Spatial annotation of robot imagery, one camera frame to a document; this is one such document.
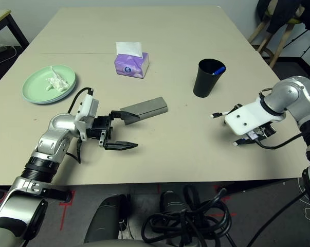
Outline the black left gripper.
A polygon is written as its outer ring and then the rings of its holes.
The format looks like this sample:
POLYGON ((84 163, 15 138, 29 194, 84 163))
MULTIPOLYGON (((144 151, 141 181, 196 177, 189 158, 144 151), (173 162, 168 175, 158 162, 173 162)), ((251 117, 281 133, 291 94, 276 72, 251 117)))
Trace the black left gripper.
POLYGON ((105 150, 122 151, 138 147, 138 144, 124 141, 116 141, 109 143, 112 135, 112 119, 119 118, 124 121, 125 125, 133 124, 140 121, 140 117, 136 114, 126 111, 111 111, 106 116, 98 116, 94 119, 92 126, 87 129, 87 137, 97 139, 99 146, 105 150))

